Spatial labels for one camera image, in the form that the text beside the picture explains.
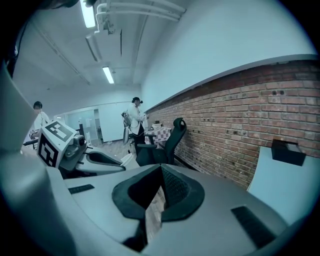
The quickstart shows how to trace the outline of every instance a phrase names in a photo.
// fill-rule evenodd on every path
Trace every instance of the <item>fluorescent light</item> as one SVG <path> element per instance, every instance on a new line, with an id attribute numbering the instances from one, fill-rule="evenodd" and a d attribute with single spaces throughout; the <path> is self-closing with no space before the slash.
<path id="1" fill-rule="evenodd" d="M 110 69 L 108 67 L 103 67 L 102 69 L 103 69 L 103 72 L 104 72 L 106 78 L 109 81 L 109 84 L 114 84 L 115 82 L 114 82 L 114 79 L 112 78 Z"/>
<path id="2" fill-rule="evenodd" d="M 86 7 L 86 3 L 84 2 L 84 0 L 80 0 L 80 3 L 85 26 L 87 28 L 94 27 L 96 25 L 94 8 Z"/>

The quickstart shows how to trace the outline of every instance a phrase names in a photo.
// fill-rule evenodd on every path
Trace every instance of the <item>cable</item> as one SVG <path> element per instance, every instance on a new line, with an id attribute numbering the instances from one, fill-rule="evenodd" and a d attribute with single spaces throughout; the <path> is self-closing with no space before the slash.
<path id="1" fill-rule="evenodd" d="M 19 45 L 18 45 L 18 49 L 17 49 L 17 53 L 16 53 L 16 48 L 17 48 L 17 41 L 15 41 L 14 47 L 13 49 L 11 49 L 11 51 L 13 51 L 13 54 L 10 56 L 8 56 L 8 60 L 6 62 L 6 68 L 11 76 L 11 78 L 14 76 L 14 71 L 15 71 L 15 67 L 16 67 L 16 63 L 20 54 L 20 47 L 21 47 L 21 42 L 22 42 L 22 38 L 25 34 L 27 25 L 29 23 L 30 18 L 25 22 L 24 28 L 22 30 L 20 39 L 19 39 Z"/>
<path id="2" fill-rule="evenodd" d="M 144 134 L 145 133 L 145 131 L 143 131 L 142 133 L 140 133 L 139 135 L 136 135 L 136 134 L 134 134 L 133 132 L 132 132 L 132 134 L 133 134 L 133 136 L 135 136 L 135 137 L 139 137 L 139 136 L 141 136 L 142 134 Z"/>

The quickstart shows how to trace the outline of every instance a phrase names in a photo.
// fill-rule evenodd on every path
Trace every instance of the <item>red brick wall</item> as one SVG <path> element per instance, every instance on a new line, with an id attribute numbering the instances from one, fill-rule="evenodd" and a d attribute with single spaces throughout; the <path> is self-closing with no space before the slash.
<path id="1" fill-rule="evenodd" d="M 320 68 L 315 61 L 259 66 L 182 93 L 148 111 L 149 123 L 187 132 L 175 154 L 200 172 L 247 188 L 260 146 L 273 139 L 298 142 L 320 158 Z"/>

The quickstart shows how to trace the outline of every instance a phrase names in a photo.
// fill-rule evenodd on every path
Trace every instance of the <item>man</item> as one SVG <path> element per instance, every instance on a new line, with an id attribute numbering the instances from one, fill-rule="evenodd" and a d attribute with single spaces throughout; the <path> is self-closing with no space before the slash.
<path id="1" fill-rule="evenodd" d="M 139 106 L 143 103 L 138 97 L 134 97 L 128 108 L 128 114 L 131 121 L 130 130 L 133 133 L 134 147 L 136 155 L 139 154 L 140 149 L 138 144 L 145 144 L 145 130 L 142 123 L 148 119 L 145 114 L 141 114 Z"/>
<path id="2" fill-rule="evenodd" d="M 36 101 L 33 104 L 34 112 L 37 114 L 36 119 L 33 122 L 33 130 L 30 131 L 30 139 L 34 140 L 39 137 L 39 130 L 42 126 L 50 123 L 50 119 L 45 112 L 42 111 L 42 103 L 40 101 Z"/>

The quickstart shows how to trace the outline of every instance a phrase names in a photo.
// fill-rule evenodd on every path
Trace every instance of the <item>wall-mounted holder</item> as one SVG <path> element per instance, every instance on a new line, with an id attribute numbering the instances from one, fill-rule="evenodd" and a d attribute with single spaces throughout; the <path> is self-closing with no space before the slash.
<path id="1" fill-rule="evenodd" d="M 306 154 L 302 153 L 298 143 L 274 139 L 271 146 L 272 159 L 288 164 L 302 166 Z"/>

